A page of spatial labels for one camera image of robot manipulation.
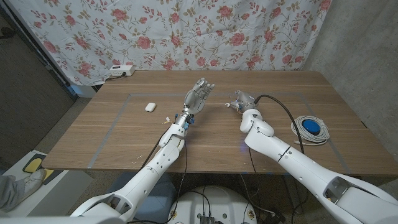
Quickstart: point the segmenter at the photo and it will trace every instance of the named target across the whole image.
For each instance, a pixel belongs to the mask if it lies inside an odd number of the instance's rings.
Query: wire
[[[250,155],[251,165],[253,166],[254,173],[255,173],[256,179],[257,179],[257,191],[256,191],[256,193],[251,197],[251,198],[253,198],[253,197],[256,196],[256,195],[259,193],[259,191],[260,191],[260,179],[259,179],[259,176],[257,175],[256,168],[254,167],[253,158],[251,157],[251,148],[250,148],[250,147],[249,147],[249,155]]]
[[[319,125],[320,130],[319,130],[319,134],[318,135],[315,136],[315,135],[309,133],[303,127],[303,122],[306,119],[313,120],[314,122],[316,122]],[[328,139],[330,137],[329,136],[328,127],[324,124],[324,122],[321,119],[319,119],[317,117],[314,117],[314,116],[299,116],[294,121],[295,122],[292,122],[292,124],[290,125],[290,127],[292,128],[292,131],[294,132],[294,134],[297,135],[297,132],[296,132],[296,130],[294,128],[293,123],[295,123],[297,125],[298,129],[300,130],[300,135],[301,135],[302,138],[304,138],[305,140],[314,142],[314,143],[303,143],[303,145],[306,145],[306,146],[320,146],[320,145],[322,145],[322,144],[324,144],[324,143],[326,143],[328,141]]]
[[[199,193],[199,192],[196,192],[194,190],[190,190],[188,192],[193,192],[193,193],[196,193],[196,194],[200,194],[200,195],[202,195],[202,197],[204,197],[207,200],[207,204],[209,205],[209,217],[211,217],[210,202],[209,202],[209,199],[206,197],[206,195],[202,194],[202,193]],[[205,202],[204,201],[203,201],[203,214],[205,214]]]
[[[203,201],[203,216],[205,216],[205,189],[206,189],[206,186],[203,187],[203,192],[202,192],[202,196],[201,196],[201,199]]]
[[[157,148],[157,145],[159,145],[160,140],[162,139],[163,135],[166,133],[166,131],[163,132],[163,134],[160,136],[159,140],[157,140],[157,143],[155,144],[154,148],[151,150],[151,152],[149,153],[149,155],[147,156],[147,158],[145,159],[144,163],[142,164],[141,168],[138,170],[138,172],[140,170],[142,170],[142,168],[145,167],[145,165],[147,164],[149,158],[151,157],[151,155],[154,153],[155,149]]]
[[[242,224],[244,224],[244,217],[246,216],[246,210],[248,209],[248,206],[249,206],[249,202],[246,205],[246,208],[244,209],[244,212],[243,212],[243,222],[242,222]]]
[[[107,78],[105,81],[109,81],[109,80],[115,80],[115,79],[120,79],[126,76],[126,72],[123,72],[121,76],[119,77],[114,77],[114,78]]]
[[[280,102],[277,98],[274,98],[273,96],[269,96],[269,95],[260,95],[260,96],[258,96],[258,97],[254,100],[254,104],[256,105],[262,97],[267,97],[267,98],[270,98],[270,99],[274,100],[274,101],[277,102],[279,105],[281,105],[281,107],[283,107],[283,109],[285,109],[286,113],[287,113],[288,116],[290,117],[290,120],[292,121],[292,125],[293,125],[293,127],[294,127],[294,130],[296,130],[295,133],[296,133],[296,135],[297,135],[297,137],[298,137],[298,143],[300,144],[301,153],[302,153],[302,154],[305,154],[305,153],[304,153],[303,141],[302,141],[302,138],[301,138],[302,134],[301,134],[299,128],[297,127],[297,124],[296,124],[295,120],[293,119],[293,116],[292,116],[292,114],[290,113],[289,109],[287,109],[287,107],[286,107],[282,102]],[[294,213],[296,212],[297,208],[299,208],[299,207],[302,206],[305,202],[307,202],[307,200],[308,200],[308,195],[309,195],[309,192],[308,192],[308,189],[307,189],[307,191],[306,191],[306,196],[305,196],[304,201],[303,201],[303,202],[300,202],[300,203],[293,209],[293,213],[292,213],[292,224],[293,224]]]
[[[294,118],[293,118],[292,114],[287,109],[287,107],[282,102],[280,102],[277,98],[275,98],[273,96],[270,96],[270,95],[260,95],[254,100],[254,104],[256,105],[262,97],[270,98],[270,99],[274,100],[275,102],[277,102],[281,107],[283,107],[283,109],[285,109],[286,113],[290,117],[290,120],[293,122],[293,125],[294,125],[294,128],[295,128],[296,132],[300,133],[299,128],[296,125],[296,122],[294,122]],[[297,135],[297,137],[298,137],[298,141],[300,143],[301,153],[304,154],[304,147],[303,147],[303,141],[301,139],[301,134]]]
[[[268,212],[268,213],[271,213],[271,214],[273,214],[273,215],[276,215],[275,212],[270,211],[270,210],[263,209],[263,208],[261,208],[261,207],[255,205],[255,204],[252,202],[252,200],[251,200],[251,198],[250,198],[250,196],[249,196],[248,187],[246,186],[246,183],[245,183],[245,181],[244,181],[244,179],[243,179],[242,174],[240,174],[240,176],[241,176],[242,181],[243,181],[244,189],[246,190],[246,193],[248,194],[248,199],[249,199],[250,204],[253,205],[254,207],[256,207],[256,208],[258,208],[258,209],[264,211],[264,212]]]
[[[158,222],[150,221],[150,220],[140,220],[140,221],[134,220],[134,221],[127,222],[126,224],[130,224],[130,223],[147,223],[147,222],[149,222],[149,223],[155,223],[155,224],[166,224],[166,223],[168,223],[168,222],[173,218],[174,212],[175,212],[176,209],[177,209],[178,200],[179,200],[179,198],[180,198],[180,191],[181,191],[181,187],[182,187],[182,182],[184,181],[184,177],[185,177],[185,174],[187,173],[187,167],[188,167],[188,150],[187,150],[187,140],[186,140],[186,139],[184,139],[184,147],[185,147],[185,170],[184,170],[184,174],[182,175],[182,179],[181,179],[181,183],[180,183],[180,188],[178,189],[177,201],[175,202],[174,211],[173,211],[173,214],[171,214],[170,218],[169,218],[166,222],[163,222],[163,223],[158,223]]]
[[[296,210],[297,210],[300,206],[302,206],[305,202],[307,202],[308,196],[309,196],[309,193],[308,193],[308,190],[307,190],[307,191],[306,191],[305,198],[304,198],[304,201],[300,202],[296,207],[294,207],[293,213],[292,213],[292,221],[291,221],[292,224],[293,224],[293,217],[294,217],[294,214],[295,214]]]

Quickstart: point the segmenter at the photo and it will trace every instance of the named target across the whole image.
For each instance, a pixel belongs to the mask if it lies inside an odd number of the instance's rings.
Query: shoe
[[[42,185],[45,177],[44,169],[39,169],[28,177],[24,178],[25,192],[24,196],[18,201],[21,203],[27,197],[32,195]]]

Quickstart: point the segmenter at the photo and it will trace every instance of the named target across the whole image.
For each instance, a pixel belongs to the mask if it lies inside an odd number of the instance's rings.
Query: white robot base
[[[195,188],[179,198],[176,214],[169,223],[212,223],[203,220],[203,212],[206,217],[209,217],[209,206],[206,198],[203,198],[201,194],[204,194],[208,198],[211,208],[210,217],[213,217],[215,222],[224,224],[257,223],[253,206],[242,195],[226,187],[215,185],[206,186],[204,193],[203,188]],[[170,214],[174,211],[175,203],[172,205]]]

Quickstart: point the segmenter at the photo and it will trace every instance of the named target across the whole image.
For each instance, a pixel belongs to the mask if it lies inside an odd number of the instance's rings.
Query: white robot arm
[[[87,200],[71,217],[103,215],[120,218],[124,222],[131,221],[163,173],[177,160],[185,144],[189,124],[193,123],[194,115],[203,109],[207,96],[214,87],[214,84],[208,84],[204,78],[197,81],[185,97],[183,113],[161,137],[160,149],[154,158],[122,189]]]
[[[330,171],[274,136],[254,98],[238,91],[231,106],[243,113],[240,130],[253,150],[278,162],[340,223],[398,223],[398,201],[365,181]]]

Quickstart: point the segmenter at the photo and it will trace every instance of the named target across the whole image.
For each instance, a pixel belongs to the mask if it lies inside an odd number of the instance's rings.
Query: gray fabric
[[[24,180],[15,181],[11,175],[0,175],[0,209],[4,212],[12,210],[24,196]]]

